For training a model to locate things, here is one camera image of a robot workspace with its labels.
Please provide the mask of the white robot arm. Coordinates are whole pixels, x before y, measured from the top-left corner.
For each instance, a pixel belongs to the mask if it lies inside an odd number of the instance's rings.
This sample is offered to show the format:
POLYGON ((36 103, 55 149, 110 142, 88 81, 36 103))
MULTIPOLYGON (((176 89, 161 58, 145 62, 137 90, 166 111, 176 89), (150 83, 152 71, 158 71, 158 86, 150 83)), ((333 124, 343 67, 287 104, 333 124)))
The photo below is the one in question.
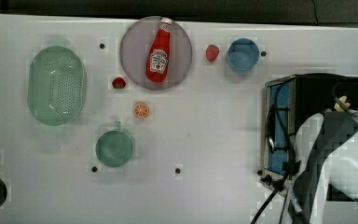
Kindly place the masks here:
POLYGON ((280 224, 323 224, 330 186, 358 203, 358 111, 317 113, 295 137, 299 172, 290 182, 280 224))

